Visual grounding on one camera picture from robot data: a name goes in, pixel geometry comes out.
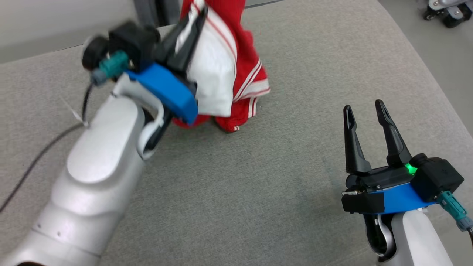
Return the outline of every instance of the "black knob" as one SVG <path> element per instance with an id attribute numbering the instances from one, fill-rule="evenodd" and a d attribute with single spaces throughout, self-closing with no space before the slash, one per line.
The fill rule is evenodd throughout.
<path id="1" fill-rule="evenodd" d="M 423 153 L 419 153 L 409 161 L 409 164 L 411 166 L 414 166 L 415 168 L 419 168 L 421 167 L 421 165 L 423 165 L 427 161 L 428 161 L 427 156 Z"/>
<path id="2" fill-rule="evenodd" d="M 84 45 L 86 47 L 82 55 L 82 66 L 88 71 L 92 71 L 107 56 L 108 40 L 99 35 Z"/>

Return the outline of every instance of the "green led light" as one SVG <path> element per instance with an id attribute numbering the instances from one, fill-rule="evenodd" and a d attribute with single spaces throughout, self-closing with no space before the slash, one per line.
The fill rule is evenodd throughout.
<path id="1" fill-rule="evenodd" d="M 411 175 L 415 174 L 415 171 L 417 171 L 417 168 L 415 168 L 414 166 L 410 164 L 406 164 L 406 168 L 409 170 L 409 174 Z"/>

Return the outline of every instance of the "white fabric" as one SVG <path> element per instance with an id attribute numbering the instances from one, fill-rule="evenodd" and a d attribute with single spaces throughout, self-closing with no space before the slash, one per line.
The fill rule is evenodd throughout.
<path id="1" fill-rule="evenodd" d="M 191 13 L 198 12 L 194 6 Z M 197 82 L 200 115 L 230 117 L 237 76 L 237 45 L 225 22 L 210 7 L 188 79 Z"/>

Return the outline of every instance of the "floor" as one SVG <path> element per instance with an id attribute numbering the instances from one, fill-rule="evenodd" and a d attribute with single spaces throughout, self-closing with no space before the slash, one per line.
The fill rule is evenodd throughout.
<path id="1" fill-rule="evenodd" d="M 420 0 L 379 0 L 414 46 L 466 128 L 473 135 L 473 21 L 448 29 L 441 20 L 425 21 Z M 439 233 L 455 266 L 470 266 L 472 244 L 452 220 L 449 231 Z"/>

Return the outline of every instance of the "wheeled robot base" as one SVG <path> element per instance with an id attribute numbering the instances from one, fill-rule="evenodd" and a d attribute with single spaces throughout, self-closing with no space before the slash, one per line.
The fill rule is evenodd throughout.
<path id="1" fill-rule="evenodd" d="M 473 0 L 429 0 L 423 14 L 425 20 L 441 17 L 447 28 L 454 28 L 470 20 L 473 14 Z"/>

